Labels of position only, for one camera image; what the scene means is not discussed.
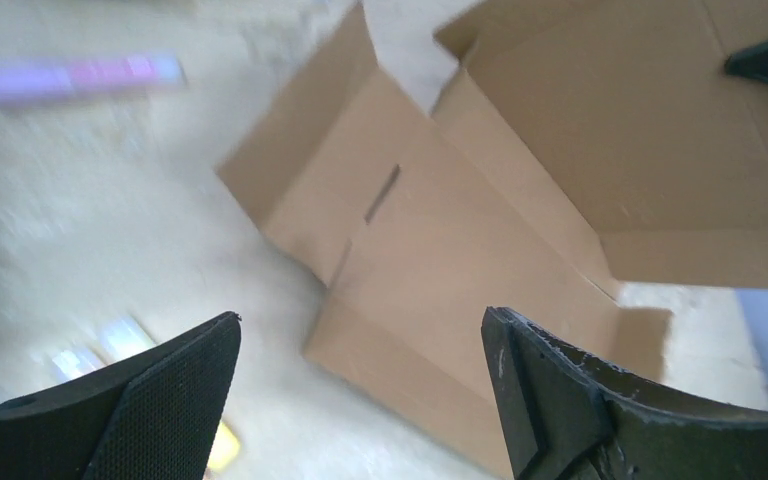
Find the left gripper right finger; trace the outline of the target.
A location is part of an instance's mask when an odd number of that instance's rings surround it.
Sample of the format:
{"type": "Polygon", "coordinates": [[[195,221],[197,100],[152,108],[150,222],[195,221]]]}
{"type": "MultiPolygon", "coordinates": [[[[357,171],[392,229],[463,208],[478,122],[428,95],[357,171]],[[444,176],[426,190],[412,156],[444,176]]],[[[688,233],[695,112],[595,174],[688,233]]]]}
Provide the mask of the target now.
{"type": "Polygon", "coordinates": [[[481,335],[518,479],[768,479],[768,411],[688,394],[509,308],[481,335]]]}

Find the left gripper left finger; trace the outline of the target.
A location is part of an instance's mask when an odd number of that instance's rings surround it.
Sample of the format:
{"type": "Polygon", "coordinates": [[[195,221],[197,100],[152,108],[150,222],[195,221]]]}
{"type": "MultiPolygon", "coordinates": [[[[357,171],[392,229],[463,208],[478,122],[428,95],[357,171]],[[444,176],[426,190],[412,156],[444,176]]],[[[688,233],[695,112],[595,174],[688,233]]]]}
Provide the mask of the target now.
{"type": "Polygon", "coordinates": [[[234,312],[73,381],[0,404],[0,479],[201,479],[241,344],[234,312]],[[204,440],[161,395],[214,415],[204,440]]]}

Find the brown cardboard box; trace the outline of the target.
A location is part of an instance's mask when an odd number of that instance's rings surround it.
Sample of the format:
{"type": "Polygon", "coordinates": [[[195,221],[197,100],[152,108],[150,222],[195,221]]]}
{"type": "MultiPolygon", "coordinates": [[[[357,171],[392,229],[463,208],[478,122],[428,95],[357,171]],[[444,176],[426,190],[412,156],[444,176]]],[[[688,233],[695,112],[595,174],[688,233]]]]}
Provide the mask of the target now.
{"type": "Polygon", "coordinates": [[[306,357],[514,476],[481,326],[509,308],[662,384],[623,282],[768,289],[768,1],[485,1],[431,114],[355,5],[219,176],[328,289],[306,357]]]}

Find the yellow marker pen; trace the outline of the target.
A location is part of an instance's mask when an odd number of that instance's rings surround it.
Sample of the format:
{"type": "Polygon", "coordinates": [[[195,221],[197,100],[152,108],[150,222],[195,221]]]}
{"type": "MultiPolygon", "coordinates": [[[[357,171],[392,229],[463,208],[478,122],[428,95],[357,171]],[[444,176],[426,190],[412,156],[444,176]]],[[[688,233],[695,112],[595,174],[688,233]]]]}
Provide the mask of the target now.
{"type": "MultiPolygon", "coordinates": [[[[103,326],[98,338],[105,355],[113,361],[128,359],[158,345],[132,317],[122,317],[103,326]]],[[[209,427],[214,424],[214,415],[205,416],[201,410],[193,414],[185,409],[187,401],[203,400],[203,395],[189,392],[187,388],[182,390],[169,387],[163,390],[161,397],[171,408],[172,416],[184,420],[187,427],[194,427],[199,431],[197,440],[206,438],[209,427]]],[[[224,419],[219,420],[216,423],[216,432],[203,478],[218,479],[219,474],[239,456],[241,449],[241,440],[224,419]]]]}

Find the orange marker pen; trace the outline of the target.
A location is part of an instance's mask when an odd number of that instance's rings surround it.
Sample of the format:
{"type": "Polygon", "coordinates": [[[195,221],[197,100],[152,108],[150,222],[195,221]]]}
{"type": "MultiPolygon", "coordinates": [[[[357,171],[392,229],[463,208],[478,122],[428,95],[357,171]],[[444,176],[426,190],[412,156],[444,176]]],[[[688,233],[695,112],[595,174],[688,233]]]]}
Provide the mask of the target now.
{"type": "Polygon", "coordinates": [[[104,360],[88,346],[70,346],[48,357],[58,384],[67,383],[98,371],[106,366],[104,360]]]}

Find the purple marker pen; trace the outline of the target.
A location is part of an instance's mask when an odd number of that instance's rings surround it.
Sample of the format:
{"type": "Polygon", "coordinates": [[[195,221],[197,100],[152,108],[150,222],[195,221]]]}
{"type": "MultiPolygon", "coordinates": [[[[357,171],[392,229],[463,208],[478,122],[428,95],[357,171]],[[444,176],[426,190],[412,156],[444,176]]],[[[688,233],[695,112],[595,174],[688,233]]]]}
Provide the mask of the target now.
{"type": "Polygon", "coordinates": [[[164,53],[16,61],[0,64],[0,106],[119,94],[185,81],[178,58],[164,53]]]}

